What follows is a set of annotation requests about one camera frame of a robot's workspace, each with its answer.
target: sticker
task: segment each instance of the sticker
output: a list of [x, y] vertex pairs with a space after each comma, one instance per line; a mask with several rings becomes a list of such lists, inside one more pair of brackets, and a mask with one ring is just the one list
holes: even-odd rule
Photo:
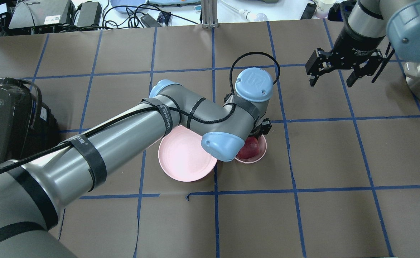
[[44, 19], [44, 25], [59, 23], [60, 20], [61, 20], [60, 15], [46, 16], [46, 19]]
[[41, 117], [41, 119], [43, 119], [44, 121], [48, 120], [48, 111], [46, 110], [46, 108], [41, 107], [41, 114], [39, 117]]

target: pink bowl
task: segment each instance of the pink bowl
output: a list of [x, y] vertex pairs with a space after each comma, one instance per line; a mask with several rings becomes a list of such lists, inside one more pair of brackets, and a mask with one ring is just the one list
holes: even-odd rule
[[217, 159], [200, 145], [202, 136], [180, 125], [164, 137], [159, 145], [159, 164], [169, 177], [192, 182], [204, 178]]
[[258, 162], [260, 159], [262, 159], [262, 157], [264, 157], [267, 151], [267, 141], [266, 138], [263, 135], [261, 135], [257, 139], [257, 142], [259, 144], [259, 153], [256, 156], [246, 159], [239, 159], [238, 157], [236, 157], [236, 160], [240, 163], [251, 164], [254, 162]]

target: light blue cap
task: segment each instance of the light blue cap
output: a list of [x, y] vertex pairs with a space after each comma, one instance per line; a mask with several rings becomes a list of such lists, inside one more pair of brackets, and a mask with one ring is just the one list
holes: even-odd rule
[[398, 10], [388, 20], [386, 32], [400, 58], [420, 62], [420, 0]]
[[266, 70], [251, 67], [243, 70], [236, 81], [238, 95], [248, 101], [264, 102], [272, 97], [274, 82]]
[[234, 134], [209, 132], [203, 135], [200, 145], [218, 160], [229, 162], [237, 156], [245, 141]]
[[167, 80], [167, 79], [165, 79], [165, 80], [160, 80], [160, 81], [157, 83], [157, 85], [155, 85], [155, 86], [151, 89], [151, 92], [149, 93], [149, 97], [150, 97], [150, 98], [154, 98], [154, 97], [155, 97], [155, 96], [157, 96], [157, 95], [160, 93], [160, 91], [161, 91], [161, 90], [163, 90], [165, 87], [170, 86], [170, 85], [173, 85], [173, 84], [178, 84], [178, 85], [180, 85], [179, 83], [172, 82], [171, 80]]

